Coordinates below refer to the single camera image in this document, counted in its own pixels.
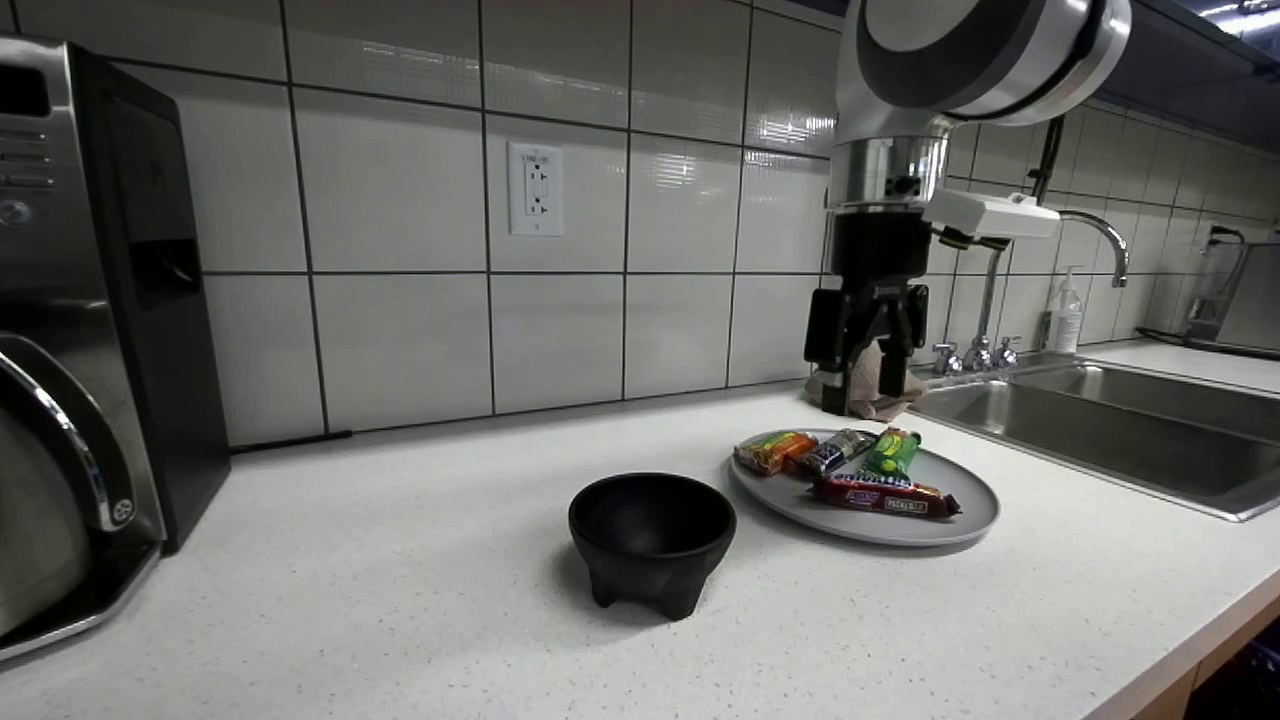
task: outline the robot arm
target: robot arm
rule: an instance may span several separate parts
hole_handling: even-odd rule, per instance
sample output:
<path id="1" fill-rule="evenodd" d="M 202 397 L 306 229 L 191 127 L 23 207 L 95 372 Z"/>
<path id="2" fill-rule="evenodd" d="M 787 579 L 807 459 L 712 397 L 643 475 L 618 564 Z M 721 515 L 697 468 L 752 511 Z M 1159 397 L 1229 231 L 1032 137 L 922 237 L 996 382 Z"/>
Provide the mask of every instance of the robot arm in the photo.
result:
<path id="1" fill-rule="evenodd" d="M 918 349 L 936 231 L 1046 237 L 1037 200 L 947 191 L 947 127 L 1042 125 L 1082 104 L 1120 63 L 1133 0 L 851 0 L 837 71 L 827 187 L 838 286 L 812 295 L 803 359 L 827 410 L 905 397 Z M 854 359 L 879 341 L 879 397 L 854 397 Z"/>
<path id="2" fill-rule="evenodd" d="M 1129 0 L 851 0 L 830 207 L 922 207 L 947 127 L 1073 113 L 1111 75 L 1129 33 Z"/>

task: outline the electrical outlet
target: electrical outlet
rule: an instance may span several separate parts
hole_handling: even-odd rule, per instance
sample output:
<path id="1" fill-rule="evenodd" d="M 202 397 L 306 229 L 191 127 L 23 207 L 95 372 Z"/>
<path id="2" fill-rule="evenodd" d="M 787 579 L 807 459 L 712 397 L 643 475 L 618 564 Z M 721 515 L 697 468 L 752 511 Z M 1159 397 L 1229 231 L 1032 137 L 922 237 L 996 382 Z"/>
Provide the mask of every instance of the electrical outlet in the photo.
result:
<path id="1" fill-rule="evenodd" d="M 510 237 L 563 237 L 563 150 L 510 142 Z"/>

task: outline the backsplash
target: backsplash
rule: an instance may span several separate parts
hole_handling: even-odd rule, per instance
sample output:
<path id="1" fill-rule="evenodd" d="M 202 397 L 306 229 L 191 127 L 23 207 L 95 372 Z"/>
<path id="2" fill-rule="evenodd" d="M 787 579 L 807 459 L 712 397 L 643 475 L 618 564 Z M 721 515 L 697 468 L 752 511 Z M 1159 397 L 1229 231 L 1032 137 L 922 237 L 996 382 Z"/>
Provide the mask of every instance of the backsplash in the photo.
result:
<path id="1" fill-rule="evenodd" d="M 797 379 L 825 283 L 837 24 L 784 0 L 14 0 L 185 113 L 230 444 Z M 954 130 L 1025 187 L 1042 127 Z M 506 148 L 563 150 L 563 237 L 516 237 Z M 1086 104 L 1016 242 L 996 334 L 1075 266 L 1082 341 L 1180 317 L 1207 225 L 1265 237 L 1280 158 Z M 983 253 L 931 253 L 931 341 L 970 341 Z"/>

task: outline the faucet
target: faucet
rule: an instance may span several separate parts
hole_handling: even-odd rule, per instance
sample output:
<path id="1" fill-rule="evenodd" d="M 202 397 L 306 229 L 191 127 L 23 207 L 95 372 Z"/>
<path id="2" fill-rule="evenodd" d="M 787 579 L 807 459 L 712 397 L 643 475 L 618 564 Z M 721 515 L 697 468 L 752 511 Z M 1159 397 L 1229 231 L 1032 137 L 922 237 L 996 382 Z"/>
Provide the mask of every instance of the faucet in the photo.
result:
<path id="1" fill-rule="evenodd" d="M 1244 231 L 1234 231 L 1234 229 L 1229 229 L 1229 225 L 1211 225 L 1211 229 L 1207 229 L 1207 242 L 1218 242 L 1218 241 L 1247 242 L 1247 237 L 1244 237 Z"/>
<path id="2" fill-rule="evenodd" d="M 991 263 L 986 263 L 986 286 L 983 286 L 983 313 L 974 321 L 974 334 L 969 342 L 969 353 L 954 359 L 954 342 L 936 342 L 936 359 L 931 359 L 931 372 L 936 377 L 954 377 L 954 372 L 986 372 L 986 366 L 1003 366 L 1003 364 L 1016 364 L 1016 353 L 1010 353 L 1010 341 L 1003 341 L 999 353 L 991 353 L 986 342 L 986 330 L 991 330 L 991 304 L 996 304 L 996 279 L 999 279 L 999 258 L 1009 253 L 1009 241 L 1003 237 L 960 237 L 960 231 L 945 231 L 938 237 L 947 248 L 986 248 L 991 253 Z"/>
<path id="3" fill-rule="evenodd" d="M 1111 253 L 1114 253 L 1111 286 L 1122 286 L 1129 283 L 1129 241 L 1114 231 L 1114 225 L 1107 225 L 1102 215 L 1080 211 L 1080 207 L 1060 207 L 1060 215 L 1097 229 L 1111 242 Z"/>

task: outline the kitchen cabinet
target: kitchen cabinet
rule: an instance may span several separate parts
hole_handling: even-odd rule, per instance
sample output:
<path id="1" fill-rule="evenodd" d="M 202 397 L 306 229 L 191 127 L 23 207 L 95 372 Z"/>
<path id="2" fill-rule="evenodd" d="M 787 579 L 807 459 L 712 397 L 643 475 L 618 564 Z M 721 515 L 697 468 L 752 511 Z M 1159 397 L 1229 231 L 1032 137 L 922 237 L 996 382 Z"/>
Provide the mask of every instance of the kitchen cabinet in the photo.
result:
<path id="1" fill-rule="evenodd" d="M 1280 570 L 1218 612 L 1207 626 L 1120 688 L 1093 720 L 1180 720 L 1196 688 L 1205 688 L 1229 661 L 1244 650 L 1265 626 L 1280 618 Z"/>
<path id="2" fill-rule="evenodd" d="M 797 0 L 842 15 L 849 0 Z M 1133 0 L 1133 38 L 1102 100 L 1280 150 L 1280 54 L 1201 21 L 1187 0 Z"/>

